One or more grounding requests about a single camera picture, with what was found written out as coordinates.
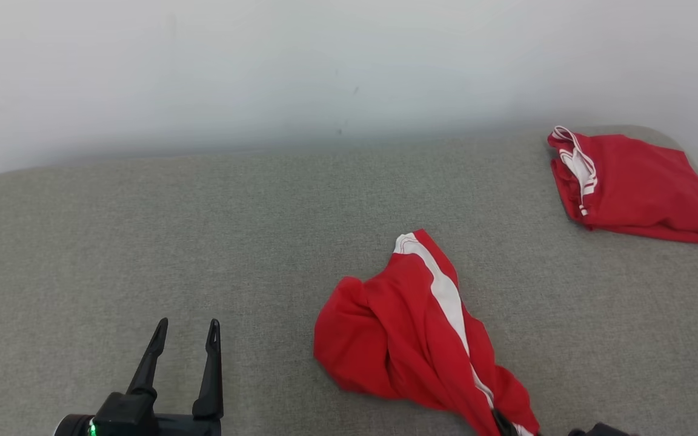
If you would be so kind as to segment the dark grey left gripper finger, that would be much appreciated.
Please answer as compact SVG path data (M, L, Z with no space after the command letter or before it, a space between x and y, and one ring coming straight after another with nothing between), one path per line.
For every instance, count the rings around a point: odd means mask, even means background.
M153 388L153 378L157 369L158 358L163 353L165 339L167 337L167 318L160 319L153 331L153 335L147 345L132 381L128 385L128 395L149 395L157 398L157 391Z
M224 387L222 386L221 325L210 321L205 342L206 362L199 396L192 405L194 418L222 418L224 416Z

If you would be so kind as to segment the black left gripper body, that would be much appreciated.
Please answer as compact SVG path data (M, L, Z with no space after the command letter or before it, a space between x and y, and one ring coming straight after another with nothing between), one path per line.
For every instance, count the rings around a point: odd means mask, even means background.
M109 394L95 415L70 414L56 435L221 435L222 400L200 397L192 413L156 414L155 398L145 394Z

